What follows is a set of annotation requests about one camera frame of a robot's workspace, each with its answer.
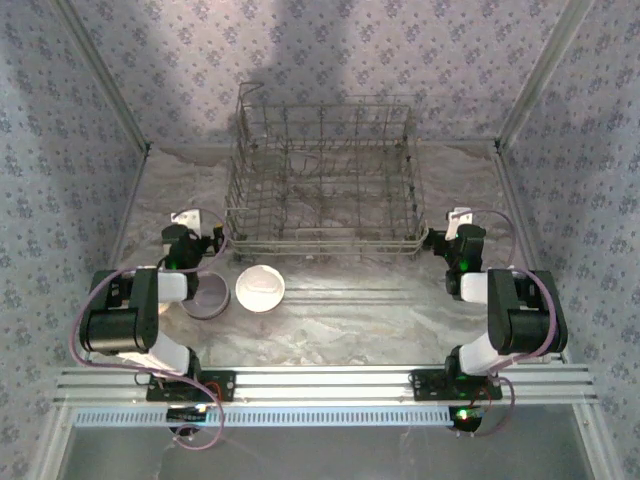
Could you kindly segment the aluminium frame leg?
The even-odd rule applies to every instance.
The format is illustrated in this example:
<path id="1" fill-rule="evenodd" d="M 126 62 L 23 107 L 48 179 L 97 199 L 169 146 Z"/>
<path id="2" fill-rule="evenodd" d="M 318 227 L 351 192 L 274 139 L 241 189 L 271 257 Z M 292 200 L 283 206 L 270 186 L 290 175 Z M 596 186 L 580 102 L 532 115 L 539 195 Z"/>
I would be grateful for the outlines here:
<path id="1" fill-rule="evenodd" d="M 595 480 L 625 480 L 608 424 L 598 404 L 574 404 L 574 415 Z"/>
<path id="2" fill-rule="evenodd" d="M 71 437 L 75 408 L 58 405 L 47 415 L 28 480 L 58 480 Z"/>

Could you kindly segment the lavender bowl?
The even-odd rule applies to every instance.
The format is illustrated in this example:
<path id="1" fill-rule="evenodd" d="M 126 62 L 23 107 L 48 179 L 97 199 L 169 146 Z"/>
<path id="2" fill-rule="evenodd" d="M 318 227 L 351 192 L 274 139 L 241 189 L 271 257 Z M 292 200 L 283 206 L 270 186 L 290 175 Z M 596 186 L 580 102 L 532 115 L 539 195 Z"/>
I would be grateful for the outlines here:
<path id="1" fill-rule="evenodd" d="M 191 299 L 181 302 L 183 310 L 196 320 L 210 320 L 228 306 L 231 294 L 226 280 L 217 273 L 198 276 L 198 288 Z"/>

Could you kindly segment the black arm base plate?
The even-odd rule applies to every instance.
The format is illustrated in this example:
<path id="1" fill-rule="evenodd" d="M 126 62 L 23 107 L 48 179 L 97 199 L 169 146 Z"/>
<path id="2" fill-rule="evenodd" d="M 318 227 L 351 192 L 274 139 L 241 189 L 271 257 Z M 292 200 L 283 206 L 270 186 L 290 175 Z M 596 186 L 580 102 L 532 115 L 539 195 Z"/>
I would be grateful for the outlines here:
<path id="1" fill-rule="evenodd" d="M 234 400 L 236 372 L 233 370 L 204 370 L 197 381 L 222 402 Z M 146 400 L 149 402 L 210 402 L 203 391 L 176 380 L 151 376 L 147 385 Z"/>
<path id="2" fill-rule="evenodd" d="M 409 383 L 415 401 L 500 400 L 499 386 L 486 377 L 466 374 L 447 374 L 439 369 L 419 369 L 410 372 Z"/>

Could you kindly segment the aluminium corner post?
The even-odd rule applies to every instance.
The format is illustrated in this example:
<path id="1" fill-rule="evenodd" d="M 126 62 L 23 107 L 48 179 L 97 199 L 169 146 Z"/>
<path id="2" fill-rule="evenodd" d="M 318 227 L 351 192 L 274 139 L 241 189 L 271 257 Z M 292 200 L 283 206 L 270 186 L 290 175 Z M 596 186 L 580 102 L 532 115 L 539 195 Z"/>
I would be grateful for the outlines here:
<path id="1" fill-rule="evenodd" d="M 72 1 L 47 1 L 58 16 L 62 27 L 91 73 L 99 91 L 116 116 L 126 137 L 145 156 L 148 153 L 149 144 Z"/>
<path id="2" fill-rule="evenodd" d="M 567 0 L 496 139 L 503 154 L 516 140 L 595 0 Z"/>

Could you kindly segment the control board with LED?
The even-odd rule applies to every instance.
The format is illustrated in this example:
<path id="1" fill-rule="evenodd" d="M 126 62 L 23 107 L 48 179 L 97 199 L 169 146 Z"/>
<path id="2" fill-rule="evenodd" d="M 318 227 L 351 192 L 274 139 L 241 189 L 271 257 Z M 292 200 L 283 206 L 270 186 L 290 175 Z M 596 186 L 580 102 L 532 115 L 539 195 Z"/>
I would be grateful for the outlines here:
<path id="1" fill-rule="evenodd" d="M 191 407 L 171 407 L 166 412 L 166 421 L 169 423 L 202 423 L 207 420 L 207 406 L 196 405 Z"/>
<path id="2" fill-rule="evenodd" d="M 485 411 L 481 407 L 450 407 L 450 418 L 453 422 L 452 430 L 475 433 L 481 426 Z"/>

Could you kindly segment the grey wire dish rack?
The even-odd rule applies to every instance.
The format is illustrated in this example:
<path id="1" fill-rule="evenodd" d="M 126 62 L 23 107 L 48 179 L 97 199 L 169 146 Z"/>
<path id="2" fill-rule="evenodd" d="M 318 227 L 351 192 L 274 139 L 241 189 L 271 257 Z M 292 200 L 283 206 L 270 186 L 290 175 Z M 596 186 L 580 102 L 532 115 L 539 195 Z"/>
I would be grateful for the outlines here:
<path id="1" fill-rule="evenodd" d="M 243 82 L 225 197 L 239 255 L 414 255 L 428 233 L 414 110 L 399 95 L 269 103 Z"/>

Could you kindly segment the aluminium table side rail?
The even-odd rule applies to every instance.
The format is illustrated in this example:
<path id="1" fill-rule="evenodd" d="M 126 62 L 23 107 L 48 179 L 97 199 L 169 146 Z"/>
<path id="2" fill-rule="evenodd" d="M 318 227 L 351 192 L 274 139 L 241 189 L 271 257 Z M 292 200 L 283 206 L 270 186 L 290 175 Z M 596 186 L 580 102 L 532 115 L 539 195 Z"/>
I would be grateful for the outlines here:
<path id="1" fill-rule="evenodd" d="M 518 265 L 525 265 L 530 270 L 544 270 L 545 267 L 536 248 L 536 236 L 526 220 L 524 203 L 518 196 L 516 183 L 509 172 L 508 163 L 503 159 L 495 144 L 491 145 L 490 152 L 504 192 L 510 218 L 515 225 L 519 251 Z"/>
<path id="2" fill-rule="evenodd" d="M 136 168 L 135 175 L 133 177 L 133 183 L 131 186 L 130 193 L 127 196 L 127 201 L 124 208 L 124 213 L 122 219 L 119 223 L 118 231 L 116 234 L 116 241 L 114 247 L 112 249 L 112 253 L 109 257 L 109 267 L 114 267 L 118 265 L 118 262 L 121 260 L 123 251 L 124 251 L 124 239 L 125 234 L 129 225 L 129 221 L 131 218 L 131 211 L 133 205 L 136 200 L 137 192 L 139 190 L 139 186 L 144 174 L 144 169 L 147 163 L 147 159 L 149 157 L 149 152 L 151 151 L 151 144 L 149 142 L 144 144 L 144 149 L 140 157 L 140 161 L 138 167 Z M 124 269 L 116 269 L 109 273 L 103 280 L 101 280 L 95 288 L 92 288 L 89 292 L 88 297 L 80 307 L 80 310 L 76 314 L 73 325 L 71 327 L 71 331 L 68 337 L 68 348 L 72 359 L 81 366 L 85 367 L 97 367 L 97 368 L 107 368 L 107 369 L 121 369 L 119 364 L 107 363 L 107 364 L 99 364 L 92 363 L 86 358 L 84 358 L 80 352 L 78 351 L 78 345 L 80 340 L 80 327 L 81 322 L 84 319 L 85 313 L 91 306 L 94 298 L 100 294 L 105 288 L 108 288 L 111 281 L 122 275 L 123 273 L 129 272 L 132 270 L 132 267 L 125 267 Z"/>

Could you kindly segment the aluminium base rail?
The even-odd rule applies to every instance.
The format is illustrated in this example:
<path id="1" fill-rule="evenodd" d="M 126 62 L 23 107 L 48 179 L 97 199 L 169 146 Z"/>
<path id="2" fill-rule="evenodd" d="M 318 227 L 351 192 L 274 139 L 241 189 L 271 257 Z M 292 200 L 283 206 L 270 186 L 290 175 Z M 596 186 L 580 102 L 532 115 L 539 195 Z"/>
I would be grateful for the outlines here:
<path id="1" fill-rule="evenodd" d="M 235 367 L 233 406 L 387 406 L 414 402 L 413 366 Z M 551 362 L 514 365 L 500 372 L 519 405 L 596 404 L 585 365 Z M 141 405 L 147 378 L 122 369 L 73 367 L 60 373 L 56 403 L 76 406 Z"/>

